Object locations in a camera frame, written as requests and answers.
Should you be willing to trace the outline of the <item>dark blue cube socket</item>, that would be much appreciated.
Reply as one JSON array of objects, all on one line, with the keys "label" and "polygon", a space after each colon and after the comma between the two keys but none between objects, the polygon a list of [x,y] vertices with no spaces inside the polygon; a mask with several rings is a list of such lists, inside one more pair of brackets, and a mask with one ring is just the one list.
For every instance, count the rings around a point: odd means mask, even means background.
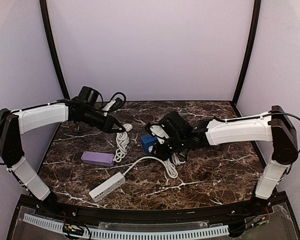
[{"label": "dark blue cube socket", "polygon": [[146,155],[150,154],[149,148],[158,142],[158,139],[150,134],[141,136],[140,140]]}]

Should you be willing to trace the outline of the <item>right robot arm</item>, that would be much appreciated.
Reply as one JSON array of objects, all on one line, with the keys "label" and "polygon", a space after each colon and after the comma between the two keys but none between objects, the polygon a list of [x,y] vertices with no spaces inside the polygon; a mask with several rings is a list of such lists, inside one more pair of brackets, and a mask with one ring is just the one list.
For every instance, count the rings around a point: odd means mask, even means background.
[{"label": "right robot arm", "polygon": [[298,159],[297,131],[291,114],[279,105],[257,115],[231,119],[203,119],[190,125],[178,112],[165,115],[158,123],[146,125],[146,131],[156,137],[150,154],[163,161],[182,151],[204,149],[227,143],[271,142],[273,152],[255,187],[255,196],[267,200],[284,174]]}]

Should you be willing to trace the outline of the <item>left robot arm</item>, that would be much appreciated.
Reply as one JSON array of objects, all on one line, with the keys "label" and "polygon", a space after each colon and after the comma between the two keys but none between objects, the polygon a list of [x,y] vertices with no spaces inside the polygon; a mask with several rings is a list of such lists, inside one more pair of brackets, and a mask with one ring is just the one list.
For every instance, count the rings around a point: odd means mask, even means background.
[{"label": "left robot arm", "polygon": [[123,133],[119,121],[79,100],[61,100],[27,109],[0,110],[0,165],[43,203],[56,202],[57,196],[39,177],[25,157],[21,136],[29,131],[63,122],[82,122],[108,134]]}]

